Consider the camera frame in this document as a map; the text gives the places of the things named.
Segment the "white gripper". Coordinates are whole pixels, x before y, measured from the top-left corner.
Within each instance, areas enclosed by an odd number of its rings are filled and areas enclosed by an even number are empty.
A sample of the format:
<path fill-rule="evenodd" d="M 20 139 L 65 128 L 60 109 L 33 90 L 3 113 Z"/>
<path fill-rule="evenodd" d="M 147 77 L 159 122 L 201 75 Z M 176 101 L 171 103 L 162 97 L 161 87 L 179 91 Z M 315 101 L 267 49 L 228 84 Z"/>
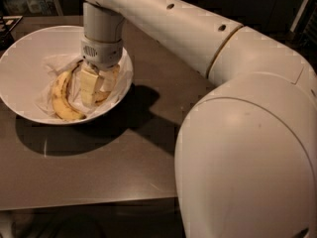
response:
<path fill-rule="evenodd" d="M 86 38 L 81 39 L 81 55 L 86 60 L 80 68 L 80 96 L 85 106 L 92 106 L 95 103 L 95 96 L 100 75 L 100 91 L 112 91 L 116 85 L 120 66 L 117 64 L 123 53 L 123 41 L 115 43 L 97 42 Z"/>

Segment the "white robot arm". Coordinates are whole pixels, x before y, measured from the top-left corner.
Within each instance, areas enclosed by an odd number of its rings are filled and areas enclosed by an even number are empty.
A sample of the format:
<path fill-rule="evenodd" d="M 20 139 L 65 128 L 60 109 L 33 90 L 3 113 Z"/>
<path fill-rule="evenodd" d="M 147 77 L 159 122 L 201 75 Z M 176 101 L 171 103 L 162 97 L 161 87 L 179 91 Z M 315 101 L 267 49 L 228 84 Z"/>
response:
<path fill-rule="evenodd" d="M 316 74 L 296 51 L 181 0 L 85 0 L 121 14 L 213 89 L 184 119 L 186 238 L 317 238 Z"/>

